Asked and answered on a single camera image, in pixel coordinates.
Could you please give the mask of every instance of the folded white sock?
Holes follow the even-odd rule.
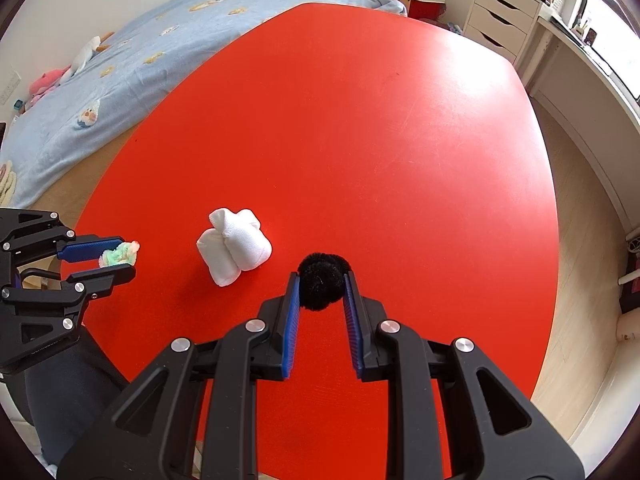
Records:
[[[252,270],[271,256],[271,244],[260,231],[260,222],[249,209],[233,213],[216,209],[196,245],[213,281],[219,286],[233,283],[241,270]]]

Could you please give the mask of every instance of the white cabinet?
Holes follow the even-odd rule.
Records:
[[[536,23],[538,0],[475,0],[464,36],[516,64]]]

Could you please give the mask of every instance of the red table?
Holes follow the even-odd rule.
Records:
[[[226,288],[195,245],[221,206],[273,245]],[[253,317],[313,251],[423,337],[473,339],[528,396],[542,366],[558,228],[538,123],[506,60],[415,20],[309,4],[245,34],[142,123],[78,232],[140,241],[136,279],[85,317],[128,378]],[[292,377],[258,386],[258,446],[284,480],[383,477],[386,387],[356,380],[340,304],[302,312]]]

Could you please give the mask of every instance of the light wood floor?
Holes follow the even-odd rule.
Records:
[[[576,145],[539,103],[532,104],[551,164],[560,231],[556,312],[532,400],[568,439],[587,412],[616,350],[625,233]]]

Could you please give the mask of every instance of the black pom-pom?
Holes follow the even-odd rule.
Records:
[[[337,254],[313,253],[298,266],[300,306],[322,310],[344,296],[344,275],[351,266]]]

